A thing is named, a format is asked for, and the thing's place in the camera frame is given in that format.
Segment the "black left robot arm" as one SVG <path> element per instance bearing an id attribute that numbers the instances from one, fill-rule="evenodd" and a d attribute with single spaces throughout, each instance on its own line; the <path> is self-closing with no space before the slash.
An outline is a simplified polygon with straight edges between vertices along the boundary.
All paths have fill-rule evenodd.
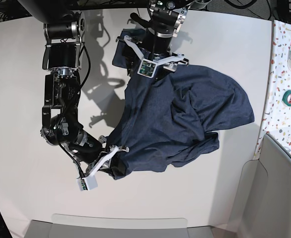
<path id="1" fill-rule="evenodd" d="M 209 0 L 150 0 L 147 5 L 150 21 L 146 28 L 153 41 L 148 48 L 149 59 L 170 50 L 171 40 L 178 36 L 189 9 L 201 10 L 209 3 Z"/>

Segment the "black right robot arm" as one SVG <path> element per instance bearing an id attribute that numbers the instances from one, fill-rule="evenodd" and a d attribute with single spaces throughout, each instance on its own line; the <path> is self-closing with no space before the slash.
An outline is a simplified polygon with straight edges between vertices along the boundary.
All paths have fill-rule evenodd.
<path id="1" fill-rule="evenodd" d="M 116 127 L 125 102 L 115 92 L 124 80 L 109 76 L 98 39 L 108 34 L 103 11 L 71 11 L 66 0 L 23 0 L 21 5 L 43 23 L 46 39 L 42 68 L 45 77 L 42 137 L 61 147 L 77 168 L 93 165 L 105 154 L 102 144 L 78 121 L 81 94 L 100 110 L 91 125 L 103 120 Z"/>

